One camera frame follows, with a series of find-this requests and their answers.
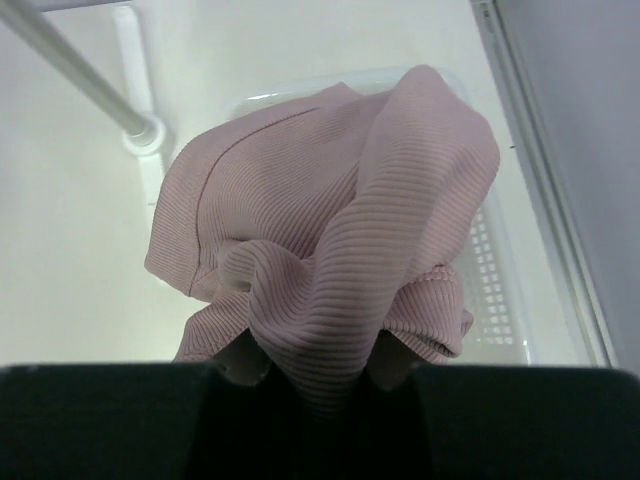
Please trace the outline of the mauve pink tank top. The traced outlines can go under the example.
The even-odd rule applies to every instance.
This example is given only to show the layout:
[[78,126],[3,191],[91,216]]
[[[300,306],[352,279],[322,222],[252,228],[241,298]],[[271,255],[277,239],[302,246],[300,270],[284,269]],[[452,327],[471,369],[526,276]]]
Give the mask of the mauve pink tank top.
[[427,65],[195,137],[164,177],[145,259],[203,303],[176,360],[250,333],[326,420],[381,332],[432,364],[457,357],[473,318],[453,263],[499,164],[489,122]]

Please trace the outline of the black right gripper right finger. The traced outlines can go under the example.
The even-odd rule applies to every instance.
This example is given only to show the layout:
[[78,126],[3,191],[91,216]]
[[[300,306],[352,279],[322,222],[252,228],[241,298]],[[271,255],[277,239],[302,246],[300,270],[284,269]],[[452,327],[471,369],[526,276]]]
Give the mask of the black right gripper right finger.
[[639,381],[615,369],[419,366],[367,386],[350,479],[635,479]]

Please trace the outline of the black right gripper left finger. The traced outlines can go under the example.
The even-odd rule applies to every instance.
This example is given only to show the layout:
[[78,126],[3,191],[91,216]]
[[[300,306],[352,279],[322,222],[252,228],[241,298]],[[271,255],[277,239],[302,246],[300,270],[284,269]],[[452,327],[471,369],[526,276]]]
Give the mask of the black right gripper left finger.
[[5,479],[296,479],[290,395],[208,364],[1,372]]

